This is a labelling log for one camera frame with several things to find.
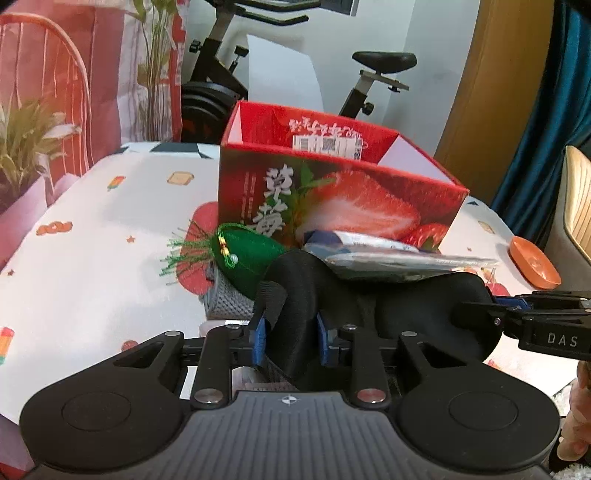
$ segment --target black eye mask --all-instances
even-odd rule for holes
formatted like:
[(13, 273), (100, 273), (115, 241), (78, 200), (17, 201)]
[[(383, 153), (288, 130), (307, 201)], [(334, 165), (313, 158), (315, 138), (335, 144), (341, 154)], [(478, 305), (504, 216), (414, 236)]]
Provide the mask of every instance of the black eye mask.
[(347, 368), (320, 365), (318, 321), (353, 324), (374, 329), (380, 338), (395, 339), (412, 330), (436, 339), (450, 352), (483, 361), (501, 336), (497, 331), (469, 331), (450, 323), (451, 311), (463, 301), (491, 303), (490, 291), (477, 275), (453, 273), (413, 283), (358, 283), (336, 277), (313, 255), (292, 250), (278, 257), (265, 274), (273, 286), (255, 301), (255, 316), (264, 304), (284, 299), (267, 321), (266, 365), (270, 377), (287, 380), (302, 390), (345, 388)]

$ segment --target beige chair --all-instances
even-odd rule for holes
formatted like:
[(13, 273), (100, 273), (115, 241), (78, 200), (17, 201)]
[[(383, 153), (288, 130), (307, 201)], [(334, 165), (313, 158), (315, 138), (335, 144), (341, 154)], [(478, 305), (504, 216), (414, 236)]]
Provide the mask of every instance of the beige chair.
[(544, 253), (561, 290), (591, 290), (591, 161), (566, 147), (554, 223)]

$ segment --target table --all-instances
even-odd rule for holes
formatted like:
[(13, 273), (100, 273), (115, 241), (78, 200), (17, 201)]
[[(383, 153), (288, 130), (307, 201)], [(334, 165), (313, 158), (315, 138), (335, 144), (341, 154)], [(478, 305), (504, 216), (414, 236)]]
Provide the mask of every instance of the table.
[[(0, 326), (15, 331), (0, 366), (0, 414), (13, 422), (35, 392), (120, 352), (128, 340), (173, 329), (199, 336), (217, 325), (204, 323), (197, 296), (159, 272), (173, 232), (188, 225), (198, 205), (217, 199), (219, 148), (201, 146), (212, 158), (199, 158), (148, 153), (153, 146), (131, 144), (98, 162), (46, 212), (0, 274)], [(170, 184), (175, 171), (194, 179)], [(109, 190), (119, 176), (121, 185)], [(72, 222), (72, 230), (35, 234), (55, 220)], [(468, 197), (440, 249), (499, 258), (496, 280), (511, 294), (527, 293), (532, 287), (507, 254), (511, 237), (493, 211)], [(548, 395), (576, 370), (572, 360), (520, 351), (505, 337), (491, 359)]]

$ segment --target gray knit fabric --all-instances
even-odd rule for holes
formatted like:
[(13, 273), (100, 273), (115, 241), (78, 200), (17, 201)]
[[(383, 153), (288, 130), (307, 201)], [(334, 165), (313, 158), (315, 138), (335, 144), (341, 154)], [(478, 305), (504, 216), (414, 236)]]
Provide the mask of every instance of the gray knit fabric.
[(206, 277), (213, 281), (213, 287), (202, 297), (209, 320), (251, 319), (254, 301), (234, 288), (214, 262), (208, 266)]

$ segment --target bike seat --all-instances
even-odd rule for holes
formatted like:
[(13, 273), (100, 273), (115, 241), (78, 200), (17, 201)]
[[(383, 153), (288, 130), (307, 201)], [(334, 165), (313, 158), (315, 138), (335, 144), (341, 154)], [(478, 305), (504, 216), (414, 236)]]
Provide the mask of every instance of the bike seat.
[(378, 73), (403, 72), (417, 64), (414, 53), (407, 52), (356, 51), (352, 58)]

